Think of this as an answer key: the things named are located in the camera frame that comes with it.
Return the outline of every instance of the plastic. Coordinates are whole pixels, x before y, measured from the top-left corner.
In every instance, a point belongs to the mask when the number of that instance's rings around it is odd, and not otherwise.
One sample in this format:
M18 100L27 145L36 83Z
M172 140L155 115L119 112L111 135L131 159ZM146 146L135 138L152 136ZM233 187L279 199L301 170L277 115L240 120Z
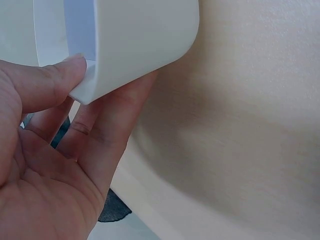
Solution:
M33 0L40 66L83 53L82 104L182 57L199 27L198 0Z

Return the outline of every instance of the finger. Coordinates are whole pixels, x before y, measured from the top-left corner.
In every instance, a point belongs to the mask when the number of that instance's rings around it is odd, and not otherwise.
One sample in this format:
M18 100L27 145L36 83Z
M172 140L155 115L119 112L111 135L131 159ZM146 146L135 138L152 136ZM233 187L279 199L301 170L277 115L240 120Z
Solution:
M78 164L103 197L107 195L118 162L156 75L156 72L152 72L105 96L103 109L78 159Z
M81 105L56 150L67 159L77 160L102 106L103 98L89 105Z
M18 65L0 60L0 73L21 98L22 113L35 113L60 105L86 72L86 61L77 54L45 67Z
M35 113L25 130L34 132L50 144L67 119L73 102L74 100L71 97L67 97L59 106Z

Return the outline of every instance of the palm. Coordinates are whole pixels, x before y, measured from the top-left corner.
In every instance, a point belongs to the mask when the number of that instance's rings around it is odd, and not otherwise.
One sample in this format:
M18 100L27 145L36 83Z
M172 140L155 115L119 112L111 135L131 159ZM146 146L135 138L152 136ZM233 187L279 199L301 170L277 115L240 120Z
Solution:
M83 57L45 68L0 61L0 239L85 239L97 222L155 75L81 106L53 149L85 69Z
M102 210L103 196L76 162L33 132L21 130L20 135L33 146L24 146L22 141L17 144L13 166L20 166L22 174L13 168L10 177L16 180L0 191L0 199L10 199L1 224L8 221L9 225L14 218L16 226L23 226L27 220L28 228L42 234L41 239L79 240L88 236Z

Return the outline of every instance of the beige surface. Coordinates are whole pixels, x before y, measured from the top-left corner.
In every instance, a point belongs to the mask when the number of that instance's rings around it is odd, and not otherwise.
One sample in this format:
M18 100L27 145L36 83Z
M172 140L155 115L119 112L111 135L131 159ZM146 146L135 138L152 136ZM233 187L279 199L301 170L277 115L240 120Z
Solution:
M0 3L0 57L36 65L32 1ZM162 239L319 239L319 1L200 8L196 43L163 69L113 189Z

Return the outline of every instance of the knuckle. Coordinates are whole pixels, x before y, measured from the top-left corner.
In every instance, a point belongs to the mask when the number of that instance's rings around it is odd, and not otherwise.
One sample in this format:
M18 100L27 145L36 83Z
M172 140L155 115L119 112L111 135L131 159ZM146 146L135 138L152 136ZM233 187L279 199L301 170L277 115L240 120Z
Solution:
M134 97L131 97L126 94L114 94L112 98L117 105L126 106L127 108L134 107L137 102L137 100Z
M64 73L56 65L48 65L39 67L38 69L44 78L51 83L52 94L56 105L61 104L68 95L68 90L62 84Z
M79 121L73 121L70 125L70 129L72 129L78 133L81 133L85 136L88 136L90 133L89 127Z
M98 127L94 127L90 132L90 137L94 139L97 143L104 146L113 146L116 141L104 130Z

